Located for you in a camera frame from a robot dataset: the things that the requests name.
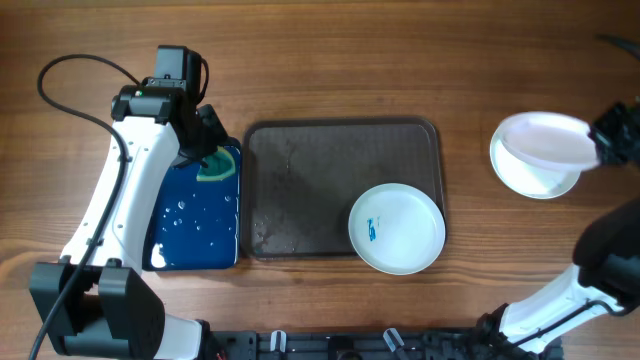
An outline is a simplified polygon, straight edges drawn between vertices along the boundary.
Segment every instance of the white paper plate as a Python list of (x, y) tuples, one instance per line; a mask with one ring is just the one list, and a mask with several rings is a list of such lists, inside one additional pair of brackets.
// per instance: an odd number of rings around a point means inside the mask
[(360, 196), (349, 215), (349, 237), (372, 267), (408, 275), (431, 265), (444, 246), (446, 229), (436, 204), (408, 185), (384, 184)]
[(596, 144), (585, 121), (564, 114), (531, 111), (506, 118), (499, 126), (502, 145), (527, 164), (575, 172), (599, 165)]

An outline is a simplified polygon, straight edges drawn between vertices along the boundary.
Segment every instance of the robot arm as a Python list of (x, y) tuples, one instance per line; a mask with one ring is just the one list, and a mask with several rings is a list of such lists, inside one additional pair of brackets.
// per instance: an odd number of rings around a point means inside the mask
[(595, 221), (576, 245), (574, 264), (531, 297), (509, 305), (500, 332), (512, 344), (534, 336), (518, 346), (541, 353), (553, 339), (594, 317), (633, 311), (640, 305), (639, 234), (640, 199)]
[[(142, 281), (147, 227), (164, 175), (174, 161), (202, 159), (227, 134), (210, 105), (196, 110), (200, 67), (206, 62), (186, 47), (160, 46), (154, 77), (125, 86), (112, 104), (113, 128), (127, 145), (127, 159), (112, 139), (89, 208), (57, 264), (39, 263), (30, 291), (43, 321), (71, 272), (87, 251), (118, 174), (118, 194), (97, 248), (48, 330), (59, 354), (110, 358), (194, 359), (207, 329), (164, 312)], [(85, 294), (98, 285), (98, 295)]]

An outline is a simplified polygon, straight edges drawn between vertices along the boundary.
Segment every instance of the white bowl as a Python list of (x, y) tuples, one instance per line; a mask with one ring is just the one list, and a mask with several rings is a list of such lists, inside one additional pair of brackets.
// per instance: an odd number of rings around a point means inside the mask
[(349, 215), (349, 237), (369, 265), (393, 275), (408, 275), (431, 265), (444, 246), (440, 209), (408, 185), (384, 184), (362, 194)]
[[(586, 123), (562, 114), (528, 112), (510, 116), (500, 123), (491, 138), (491, 165), (500, 180), (521, 195), (534, 199), (558, 197), (571, 190), (578, 182), (580, 170), (575, 169), (588, 169), (597, 164), (595, 145), (593, 149), (589, 148), (591, 140), (586, 135), (588, 131), (589, 126)], [(507, 135), (517, 140), (508, 148), (503, 142)], [(518, 151), (516, 146), (528, 150), (529, 153), (537, 151), (545, 156), (531, 156)], [(563, 156), (574, 156), (581, 161), (574, 160), (575, 163), (567, 164), (561, 161)], [(554, 162), (548, 157), (558, 159)]]

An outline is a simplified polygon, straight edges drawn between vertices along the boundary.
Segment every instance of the wooden table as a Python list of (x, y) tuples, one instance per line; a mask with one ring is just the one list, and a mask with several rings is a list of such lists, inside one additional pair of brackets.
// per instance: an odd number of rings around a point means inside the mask
[[(632, 101), (640, 64), (593, 35), (637, 39), (639, 2), (262, 2), (4, 2), (0, 359), (26, 358), (41, 325), (27, 290), (31, 269), (55, 261), (78, 226), (109, 142), (102, 129), (38, 98), (36, 76), (56, 56), (105, 56), (143, 78), (157, 45), (187, 45), (209, 61), (205, 102), (237, 138), (265, 118), (415, 114), (439, 129), (449, 242), (433, 266), (394, 277), (358, 259), (242, 260), (227, 271), (144, 274), (167, 312), (214, 329), (471, 326), (559, 274), (582, 230), (639, 194), (638, 171), (627, 167), (585, 173), (559, 199), (528, 199), (500, 182), (488, 156), (492, 132), (510, 114), (591, 121), (616, 100)], [(53, 69), (45, 87), (109, 119), (126, 83), (101, 64), (74, 61)], [(640, 315), (596, 319), (564, 341), (567, 359), (637, 358)], [(55, 357), (45, 341), (41, 358)]]

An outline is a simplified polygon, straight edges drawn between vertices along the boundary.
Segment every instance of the brown tray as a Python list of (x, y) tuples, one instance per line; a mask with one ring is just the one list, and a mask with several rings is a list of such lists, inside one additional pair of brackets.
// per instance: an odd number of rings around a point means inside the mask
[(264, 121), (243, 143), (241, 246), (258, 259), (352, 256), (347, 231), (368, 189), (420, 189), (446, 221), (435, 127), (420, 117)]

